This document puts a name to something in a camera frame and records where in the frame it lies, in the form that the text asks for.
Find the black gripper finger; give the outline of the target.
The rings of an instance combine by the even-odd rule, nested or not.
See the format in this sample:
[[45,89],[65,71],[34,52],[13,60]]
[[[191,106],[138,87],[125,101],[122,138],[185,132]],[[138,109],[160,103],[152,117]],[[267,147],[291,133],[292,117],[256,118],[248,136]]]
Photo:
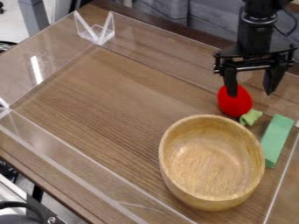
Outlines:
[[231,97],[237,96],[237,71],[233,67],[225,66],[223,70],[223,80],[227,92]]
[[279,83],[284,78],[287,68],[288,63],[285,60],[280,60],[265,65],[263,87],[267,95],[271,95],[276,91]]

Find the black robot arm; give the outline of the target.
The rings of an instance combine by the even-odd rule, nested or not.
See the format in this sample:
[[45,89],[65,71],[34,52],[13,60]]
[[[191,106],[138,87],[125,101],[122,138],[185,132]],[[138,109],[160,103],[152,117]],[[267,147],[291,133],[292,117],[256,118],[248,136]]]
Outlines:
[[223,77],[227,93],[237,96],[237,72],[264,70],[263,87],[271,95],[288,68],[293,65],[297,47],[273,41],[277,12],[293,0],[243,0],[237,14],[237,40],[227,49],[213,54],[213,73]]

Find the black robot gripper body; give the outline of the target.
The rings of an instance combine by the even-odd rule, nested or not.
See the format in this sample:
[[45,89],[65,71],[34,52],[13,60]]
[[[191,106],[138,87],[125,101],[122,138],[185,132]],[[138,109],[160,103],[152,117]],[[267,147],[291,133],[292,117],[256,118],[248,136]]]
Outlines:
[[232,67],[237,72],[288,68],[293,65],[295,44],[273,43],[265,52],[245,52],[237,44],[213,53],[213,73],[224,74]]

